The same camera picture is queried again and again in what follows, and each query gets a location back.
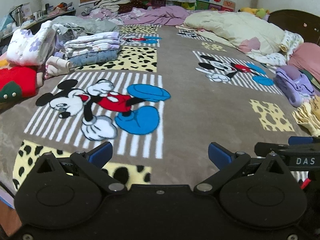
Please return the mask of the red knit sweater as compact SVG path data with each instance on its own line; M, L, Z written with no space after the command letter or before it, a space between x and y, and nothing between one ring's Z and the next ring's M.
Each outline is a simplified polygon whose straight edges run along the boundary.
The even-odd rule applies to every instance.
M30 98L37 94L37 70L14 66L1 69L1 103Z

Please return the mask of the yellow ruffled garment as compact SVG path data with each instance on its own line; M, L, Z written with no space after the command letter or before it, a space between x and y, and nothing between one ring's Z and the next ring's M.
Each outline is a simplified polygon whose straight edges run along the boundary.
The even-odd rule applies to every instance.
M300 107L292 112L295 122L306 128L313 137L319 137L319 96L314 96L309 101L303 102Z

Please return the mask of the purple knit garment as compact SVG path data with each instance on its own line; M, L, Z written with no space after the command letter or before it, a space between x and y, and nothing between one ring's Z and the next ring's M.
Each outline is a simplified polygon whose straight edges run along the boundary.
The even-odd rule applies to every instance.
M286 96L289 103L296 108L304 102L309 102L316 95L308 77L293 66L278 67L274 83Z

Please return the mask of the pink pillow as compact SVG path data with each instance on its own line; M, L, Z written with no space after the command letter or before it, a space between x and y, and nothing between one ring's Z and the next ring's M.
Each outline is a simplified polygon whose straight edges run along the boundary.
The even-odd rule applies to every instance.
M305 42L293 52L288 65L307 70L317 81L320 78L320 46Z

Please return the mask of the brown Mickey Mouse blanket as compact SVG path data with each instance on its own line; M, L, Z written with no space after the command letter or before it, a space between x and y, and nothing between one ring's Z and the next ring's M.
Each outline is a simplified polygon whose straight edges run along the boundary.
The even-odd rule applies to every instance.
M1 182L15 192L46 152L68 157L103 142L104 170L127 185L194 185L213 174L208 146L254 154L257 142L303 136L273 73L235 49L156 29L153 46L45 81L1 113Z

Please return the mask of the rolled cream garment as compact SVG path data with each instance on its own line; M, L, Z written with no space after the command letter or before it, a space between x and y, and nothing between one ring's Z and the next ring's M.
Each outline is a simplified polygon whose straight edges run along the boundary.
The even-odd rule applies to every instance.
M60 57L51 56L46 61L46 70L44 78L47 80L51 77L66 75L70 72L73 64L71 61L64 60Z

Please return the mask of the folded blue jeans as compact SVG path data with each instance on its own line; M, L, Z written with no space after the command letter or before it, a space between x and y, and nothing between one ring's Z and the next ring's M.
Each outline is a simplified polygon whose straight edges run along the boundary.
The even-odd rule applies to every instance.
M73 67L83 67L92 64L102 64L108 61L114 61L118 58L119 50L106 50L100 52L87 53L75 56L69 59Z

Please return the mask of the cream quilted duvet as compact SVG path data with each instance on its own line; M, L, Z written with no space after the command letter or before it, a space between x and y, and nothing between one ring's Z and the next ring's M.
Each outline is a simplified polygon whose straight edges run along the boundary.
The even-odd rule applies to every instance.
M188 16L177 28L235 48L267 66L286 65L304 43L298 33L247 12L201 11Z

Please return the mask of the dark wooden headboard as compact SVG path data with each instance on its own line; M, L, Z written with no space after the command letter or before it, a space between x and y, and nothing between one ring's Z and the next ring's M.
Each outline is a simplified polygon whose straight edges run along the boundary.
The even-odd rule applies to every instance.
M304 11L285 9L270 13L268 22L283 30L298 33L305 42L319 45L319 16Z

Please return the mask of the yellow green plush toy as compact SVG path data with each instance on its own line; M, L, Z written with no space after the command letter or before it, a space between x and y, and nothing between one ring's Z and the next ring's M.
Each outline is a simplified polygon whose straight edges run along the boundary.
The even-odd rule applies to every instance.
M247 12L263 20L268 20L268 17L270 15L270 11L264 8L257 9L257 8L243 7L239 9L239 12Z

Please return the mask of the grey green crumpled garment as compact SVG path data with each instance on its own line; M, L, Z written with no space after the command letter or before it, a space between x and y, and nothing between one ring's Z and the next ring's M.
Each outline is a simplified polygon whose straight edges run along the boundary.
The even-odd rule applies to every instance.
M97 34L103 32L119 31L119 27L108 21L93 18L80 18L77 16L59 16L52 20L53 24L70 24L71 26L81 27L84 32L89 34Z

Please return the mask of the striped beige folded cloth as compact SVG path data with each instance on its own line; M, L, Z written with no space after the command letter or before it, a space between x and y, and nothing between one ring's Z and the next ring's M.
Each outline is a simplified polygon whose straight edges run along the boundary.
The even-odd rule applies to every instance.
M106 9L110 12L117 12L120 8L120 5L130 3L131 0L97 0L93 9Z

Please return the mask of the lilac crumpled bedsheet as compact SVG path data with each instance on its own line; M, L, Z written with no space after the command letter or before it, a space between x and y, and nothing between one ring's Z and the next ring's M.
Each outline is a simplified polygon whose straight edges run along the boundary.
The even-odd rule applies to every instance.
M93 9L88 15L79 15L80 18L95 21L110 21L116 25L168 25L176 26L183 24L184 20L193 13L183 7L170 5L167 7L159 7L155 9L142 9L133 7L131 11L120 13L111 12L107 9Z

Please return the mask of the cluttered side shelf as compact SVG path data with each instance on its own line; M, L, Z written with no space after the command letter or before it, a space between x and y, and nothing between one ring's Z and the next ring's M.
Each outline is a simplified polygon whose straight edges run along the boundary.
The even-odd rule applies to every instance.
M34 34L39 31L43 22L62 15L74 16L75 13L72 3L60 3L52 11L38 10L35 13L31 12L29 3L18 5L1 18L1 46L10 43L13 32L17 29L30 29Z

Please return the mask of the colourful picture board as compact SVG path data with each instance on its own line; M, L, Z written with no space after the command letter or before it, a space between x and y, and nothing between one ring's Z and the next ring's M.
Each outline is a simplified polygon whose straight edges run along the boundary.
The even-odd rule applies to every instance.
M195 3L181 3L187 10L213 10L235 12L236 4L229 0L196 0Z

